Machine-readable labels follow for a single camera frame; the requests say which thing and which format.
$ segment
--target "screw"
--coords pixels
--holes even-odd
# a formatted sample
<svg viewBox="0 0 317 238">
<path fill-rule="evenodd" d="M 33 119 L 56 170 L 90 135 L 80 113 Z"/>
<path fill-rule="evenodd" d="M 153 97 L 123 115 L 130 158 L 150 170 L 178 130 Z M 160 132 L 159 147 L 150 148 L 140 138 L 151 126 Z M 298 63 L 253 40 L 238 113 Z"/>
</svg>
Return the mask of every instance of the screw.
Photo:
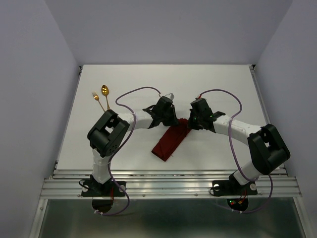
<svg viewBox="0 0 317 238">
<path fill-rule="evenodd" d="M 257 190 L 257 186 L 254 183 L 252 183 L 252 184 L 250 184 L 250 189 L 252 191 L 255 191 L 255 190 Z"/>
</svg>

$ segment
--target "wall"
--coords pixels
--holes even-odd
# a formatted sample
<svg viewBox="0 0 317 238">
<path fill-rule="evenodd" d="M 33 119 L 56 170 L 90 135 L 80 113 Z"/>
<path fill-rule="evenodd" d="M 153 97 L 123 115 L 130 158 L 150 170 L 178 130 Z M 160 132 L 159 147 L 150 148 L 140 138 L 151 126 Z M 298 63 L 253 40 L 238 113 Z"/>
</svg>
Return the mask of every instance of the wall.
<svg viewBox="0 0 317 238">
<path fill-rule="evenodd" d="M 295 0 L 256 66 L 270 119 L 279 128 L 291 151 L 287 170 L 298 179 L 315 227 L 316 23 L 317 1 Z"/>
<path fill-rule="evenodd" d="M 80 64 L 256 63 L 291 0 L 46 0 Z"/>
<path fill-rule="evenodd" d="M 42 0 L 0 2 L 0 233 L 28 237 L 78 64 Z"/>
</svg>

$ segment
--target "gold fork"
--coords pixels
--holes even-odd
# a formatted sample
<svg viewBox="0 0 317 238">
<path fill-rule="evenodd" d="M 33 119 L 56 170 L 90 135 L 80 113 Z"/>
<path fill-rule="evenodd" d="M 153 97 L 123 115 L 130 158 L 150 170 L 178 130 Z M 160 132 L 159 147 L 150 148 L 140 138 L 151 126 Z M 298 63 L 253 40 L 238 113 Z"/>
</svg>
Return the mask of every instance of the gold fork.
<svg viewBox="0 0 317 238">
<path fill-rule="evenodd" d="M 94 99 L 99 102 L 101 108 L 102 108 L 103 111 L 105 112 L 104 107 L 101 105 L 101 103 L 100 103 L 100 101 L 99 101 L 99 96 L 98 96 L 98 94 L 97 94 L 96 92 L 93 92 L 93 96 L 94 96 Z"/>
</svg>

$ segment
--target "folded cloth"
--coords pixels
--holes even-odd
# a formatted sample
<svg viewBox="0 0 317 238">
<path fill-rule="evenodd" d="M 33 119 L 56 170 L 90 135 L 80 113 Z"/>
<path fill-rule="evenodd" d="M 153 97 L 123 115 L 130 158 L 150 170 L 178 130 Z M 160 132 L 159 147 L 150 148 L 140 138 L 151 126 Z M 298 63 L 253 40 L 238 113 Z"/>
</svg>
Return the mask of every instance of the folded cloth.
<svg viewBox="0 0 317 238">
<path fill-rule="evenodd" d="M 163 161 L 166 161 L 172 155 L 179 144 L 191 131 L 191 129 L 187 127 L 187 119 L 182 118 L 178 121 L 179 125 L 171 126 L 152 150 L 152 153 Z"/>
</svg>

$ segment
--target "purple cable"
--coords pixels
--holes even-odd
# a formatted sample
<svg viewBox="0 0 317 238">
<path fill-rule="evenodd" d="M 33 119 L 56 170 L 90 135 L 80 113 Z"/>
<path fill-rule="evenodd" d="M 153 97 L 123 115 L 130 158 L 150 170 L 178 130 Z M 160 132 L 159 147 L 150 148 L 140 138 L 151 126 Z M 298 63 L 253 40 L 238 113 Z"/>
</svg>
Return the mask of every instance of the purple cable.
<svg viewBox="0 0 317 238">
<path fill-rule="evenodd" d="M 125 207 L 124 207 L 123 209 L 121 209 L 121 210 L 118 211 L 118 212 L 111 213 L 111 214 L 100 213 L 98 210 L 95 210 L 95 209 L 94 209 L 94 211 L 95 211 L 96 213 L 98 213 L 99 215 L 103 215 L 103 216 L 114 216 L 114 215 L 117 215 L 117 214 L 119 214 L 119 213 L 125 211 L 125 210 L 128 208 L 128 206 L 130 205 L 130 197 L 129 197 L 128 193 L 125 191 L 125 189 L 122 189 L 122 188 L 120 187 L 120 185 L 118 184 L 118 182 L 114 179 L 114 177 L 113 177 L 113 175 L 112 175 L 112 173 L 111 173 L 110 163 L 111 163 L 113 157 L 116 155 L 116 153 L 118 153 L 118 151 L 119 151 L 119 150 L 125 145 L 125 143 L 130 139 L 130 137 L 131 137 L 131 135 L 132 135 L 132 133 L 133 133 L 133 131 L 134 131 L 135 125 L 136 125 L 136 123 L 137 123 L 137 118 L 136 118 L 136 116 L 135 116 L 135 114 L 134 114 L 134 111 L 133 111 L 130 107 L 128 107 L 127 105 L 118 103 L 118 100 L 119 100 L 120 98 L 122 98 L 122 97 L 124 97 L 124 96 L 130 94 L 130 93 L 133 93 L 133 92 L 138 91 L 138 90 L 141 90 L 141 89 L 146 89 L 146 88 L 154 89 L 154 90 L 156 90 L 156 91 L 158 92 L 158 94 L 160 94 L 160 91 L 159 91 L 158 89 L 154 88 L 154 87 L 141 87 L 141 88 L 134 89 L 134 90 L 132 90 L 132 91 L 130 91 L 130 92 L 127 92 L 127 93 L 125 93 L 125 94 L 122 94 L 120 97 L 118 97 L 118 98 L 115 100 L 115 103 L 116 103 L 118 106 L 122 106 L 122 107 L 125 107 L 126 109 L 128 109 L 128 110 L 132 113 L 133 118 L 134 118 L 133 124 L 132 124 L 132 128 L 131 128 L 131 131 L 130 131 L 128 137 L 127 137 L 127 138 L 124 140 L 124 142 L 119 146 L 119 148 L 116 150 L 116 152 L 109 158 L 109 160 L 108 160 L 108 166 L 107 166 L 107 167 L 108 167 L 109 175 L 110 175 L 110 177 L 111 177 L 111 180 L 112 180 L 113 183 L 124 193 L 124 195 L 125 195 L 125 196 L 127 197 L 127 199 L 128 199 L 128 202 L 127 202 L 127 204 L 125 205 Z"/>
<path fill-rule="evenodd" d="M 232 130 L 231 130 L 231 125 L 232 125 L 233 119 L 234 119 L 237 115 L 239 115 L 239 114 L 241 113 L 241 111 L 242 111 L 242 103 L 241 103 L 241 101 L 240 101 L 234 94 L 232 94 L 232 93 L 230 93 L 230 92 L 228 92 L 228 91 L 226 91 L 226 90 L 223 90 L 223 89 L 211 89 L 211 90 L 207 90 L 207 91 L 202 92 L 199 96 L 201 97 L 201 96 L 202 96 L 203 94 L 205 94 L 205 93 L 214 92 L 214 91 L 227 93 L 227 94 L 231 95 L 232 97 L 234 97 L 234 98 L 238 101 L 238 103 L 239 103 L 240 110 L 239 110 L 236 114 L 234 114 L 234 115 L 231 117 L 230 121 L 229 121 L 229 127 L 228 127 L 229 144 L 230 144 L 230 148 L 231 148 L 231 152 L 232 152 L 234 161 L 235 161 L 235 163 L 236 163 L 236 165 L 237 165 L 237 167 L 238 167 L 238 170 L 239 170 L 240 174 L 242 175 L 242 177 L 243 177 L 245 180 L 247 180 L 247 181 L 252 181 L 252 182 L 257 181 L 257 179 L 252 180 L 252 179 L 247 178 L 247 177 L 245 176 L 245 174 L 242 172 L 242 169 L 240 168 L 240 165 L 239 165 L 239 162 L 238 162 L 238 159 L 237 159 L 237 156 L 236 156 L 236 153 L 235 153 L 235 151 L 234 151 L 233 144 L 232 144 Z M 272 193 L 273 193 L 273 180 L 272 180 L 272 177 L 271 177 L 270 175 L 268 175 L 268 177 L 269 177 L 270 182 L 271 182 L 271 190 L 270 190 L 270 193 L 269 193 L 269 196 L 268 196 L 266 202 L 265 202 L 262 206 L 260 206 L 259 208 L 257 208 L 257 209 L 254 209 L 254 210 L 252 210 L 252 211 L 242 212 L 242 213 L 254 213 L 254 212 L 257 212 L 257 211 L 263 209 L 263 208 L 267 205 L 267 203 L 269 202 L 270 198 L 272 197 Z M 227 210 L 231 210 L 230 208 L 223 207 L 223 206 L 218 205 L 218 204 L 216 204 L 216 205 L 217 205 L 217 206 L 220 206 L 220 207 L 222 207 L 222 208 L 225 208 L 225 209 L 227 209 Z"/>
</svg>

